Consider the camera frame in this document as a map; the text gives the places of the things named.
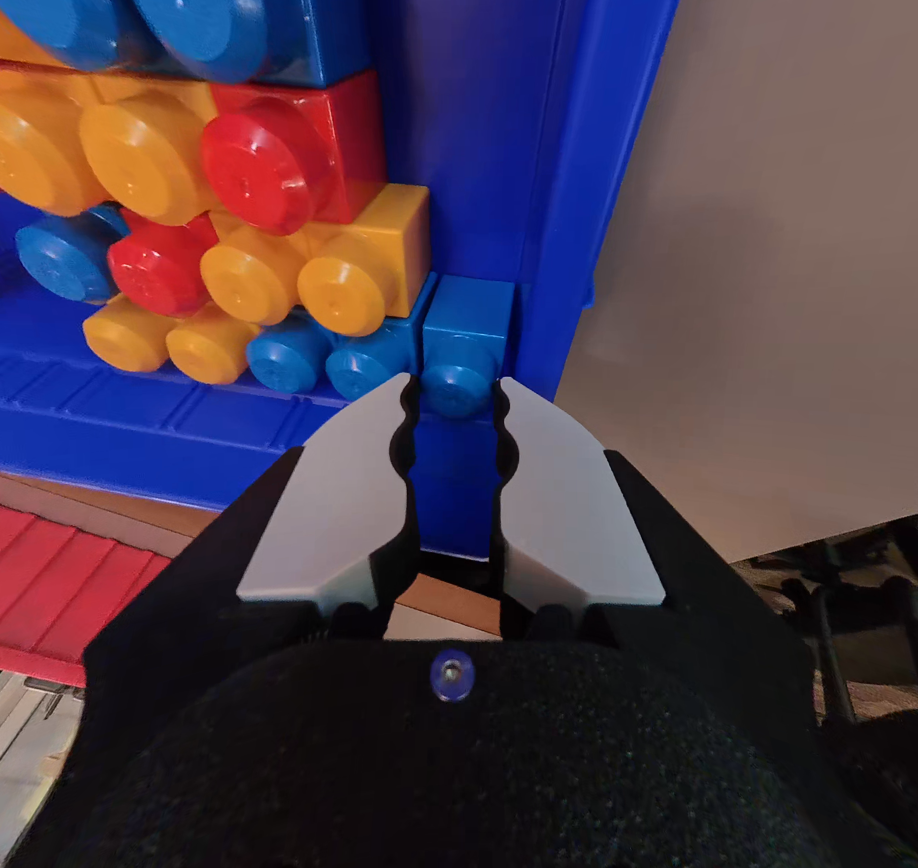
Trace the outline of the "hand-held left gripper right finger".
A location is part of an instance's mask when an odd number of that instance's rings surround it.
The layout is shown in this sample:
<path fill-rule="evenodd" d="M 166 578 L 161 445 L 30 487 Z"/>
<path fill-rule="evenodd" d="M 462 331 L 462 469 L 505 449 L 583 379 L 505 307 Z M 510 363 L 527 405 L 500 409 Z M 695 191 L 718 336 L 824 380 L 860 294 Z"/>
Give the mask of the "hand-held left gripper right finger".
<path fill-rule="evenodd" d="M 659 607 L 664 586 L 601 442 L 511 377 L 499 394 L 511 461 L 498 500 L 503 594 L 575 621 L 592 605 Z"/>

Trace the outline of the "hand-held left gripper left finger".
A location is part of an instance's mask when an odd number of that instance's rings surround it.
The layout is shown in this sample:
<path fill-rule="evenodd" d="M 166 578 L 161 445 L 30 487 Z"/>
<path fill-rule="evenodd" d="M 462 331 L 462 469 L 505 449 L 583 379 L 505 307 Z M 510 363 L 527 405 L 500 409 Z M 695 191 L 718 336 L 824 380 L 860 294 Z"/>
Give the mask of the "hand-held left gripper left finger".
<path fill-rule="evenodd" d="M 393 605 L 417 575 L 418 380 L 398 373 L 305 440 L 236 588 L 243 602 Z"/>

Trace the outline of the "blue mega block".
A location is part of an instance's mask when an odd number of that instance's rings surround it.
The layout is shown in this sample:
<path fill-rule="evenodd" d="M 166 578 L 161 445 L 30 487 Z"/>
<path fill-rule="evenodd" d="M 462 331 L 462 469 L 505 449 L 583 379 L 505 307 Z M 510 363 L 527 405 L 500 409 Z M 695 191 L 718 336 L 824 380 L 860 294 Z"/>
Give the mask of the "blue mega block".
<path fill-rule="evenodd" d="M 432 411 L 465 419 L 484 411 L 503 369 L 515 287 L 443 275 L 422 325 L 421 390 Z"/>

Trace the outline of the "pile of building bricks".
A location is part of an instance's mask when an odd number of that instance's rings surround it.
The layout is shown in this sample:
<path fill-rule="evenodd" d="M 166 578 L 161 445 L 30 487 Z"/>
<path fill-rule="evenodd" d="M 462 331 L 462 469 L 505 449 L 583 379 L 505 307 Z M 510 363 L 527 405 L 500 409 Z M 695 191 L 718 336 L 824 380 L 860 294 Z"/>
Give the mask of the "pile of building bricks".
<path fill-rule="evenodd" d="M 2 192 L 134 374 L 354 401 L 418 374 L 426 187 L 389 182 L 364 0 L 1 0 Z"/>

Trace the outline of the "blue plastic bin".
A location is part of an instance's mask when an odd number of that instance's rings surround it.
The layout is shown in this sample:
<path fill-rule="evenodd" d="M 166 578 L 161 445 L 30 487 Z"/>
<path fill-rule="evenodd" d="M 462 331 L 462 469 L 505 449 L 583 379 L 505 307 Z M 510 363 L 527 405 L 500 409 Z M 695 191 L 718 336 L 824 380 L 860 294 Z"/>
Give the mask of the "blue plastic bin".
<path fill-rule="evenodd" d="M 388 180 L 429 191 L 433 294 L 443 275 L 512 283 L 499 377 L 549 400 L 678 2 L 364 0 Z M 328 384 L 294 395 L 249 373 L 217 385 L 109 366 L 83 335 L 92 307 L 18 259 L 15 233 L 38 217 L 2 192 L 3 473 L 222 510 L 350 402 Z M 411 475 L 427 550 L 488 553 L 489 414 L 449 419 L 422 392 Z"/>

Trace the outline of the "black office chair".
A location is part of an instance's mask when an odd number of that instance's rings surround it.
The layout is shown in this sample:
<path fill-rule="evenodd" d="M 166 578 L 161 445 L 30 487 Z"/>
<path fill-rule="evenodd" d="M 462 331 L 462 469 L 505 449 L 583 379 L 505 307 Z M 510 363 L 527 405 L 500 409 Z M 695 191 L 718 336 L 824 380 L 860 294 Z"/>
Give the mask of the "black office chair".
<path fill-rule="evenodd" d="M 818 722 L 916 730 L 916 541 L 907 516 L 732 564 L 804 641 Z"/>

